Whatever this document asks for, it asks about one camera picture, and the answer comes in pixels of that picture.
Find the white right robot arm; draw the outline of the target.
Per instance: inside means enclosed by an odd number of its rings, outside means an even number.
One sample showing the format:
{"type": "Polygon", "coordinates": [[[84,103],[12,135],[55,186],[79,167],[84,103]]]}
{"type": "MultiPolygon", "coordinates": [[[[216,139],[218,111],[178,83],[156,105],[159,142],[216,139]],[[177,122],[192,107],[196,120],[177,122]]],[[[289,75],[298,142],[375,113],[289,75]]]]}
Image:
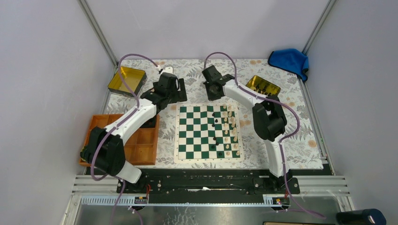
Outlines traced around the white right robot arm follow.
{"type": "Polygon", "coordinates": [[[205,78],[205,88],[208,100],[214,101],[222,97],[231,98],[247,109],[253,115],[254,131],[259,138],[265,141],[269,159],[269,171],[272,178],[269,187],[275,193],[283,192],[288,186],[290,177],[287,175],[289,168],[285,164],[279,141],[285,133],[287,119],[277,96],[262,96],[252,89],[241,85],[232,75],[221,75],[210,66],[202,71],[205,78]]]}

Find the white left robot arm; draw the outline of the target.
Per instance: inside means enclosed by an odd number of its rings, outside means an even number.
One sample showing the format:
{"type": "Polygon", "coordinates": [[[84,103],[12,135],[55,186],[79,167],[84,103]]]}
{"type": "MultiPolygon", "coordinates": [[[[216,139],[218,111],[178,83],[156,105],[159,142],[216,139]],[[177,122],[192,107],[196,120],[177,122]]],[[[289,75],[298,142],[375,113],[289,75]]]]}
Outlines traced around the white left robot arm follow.
{"type": "Polygon", "coordinates": [[[145,122],[169,104],[185,101],[184,79],[163,69],[159,80],[139,97],[135,107],[104,128],[94,127],[91,130],[88,144],[80,153],[81,159],[110,176],[128,182],[133,192],[143,191],[146,181],[141,177],[141,170],[126,159],[124,146],[145,122]]]}

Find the gold tin with chess pieces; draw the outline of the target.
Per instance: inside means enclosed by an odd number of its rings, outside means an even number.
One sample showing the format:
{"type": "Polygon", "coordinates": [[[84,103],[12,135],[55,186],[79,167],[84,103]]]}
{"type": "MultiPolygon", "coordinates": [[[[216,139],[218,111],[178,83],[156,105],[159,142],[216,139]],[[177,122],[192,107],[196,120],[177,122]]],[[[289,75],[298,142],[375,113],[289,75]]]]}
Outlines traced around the gold tin with chess pieces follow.
{"type": "Polygon", "coordinates": [[[258,75],[254,75],[245,86],[257,93],[267,96],[278,96],[281,91],[279,86],[269,82],[264,78],[261,78],[258,75]]]}

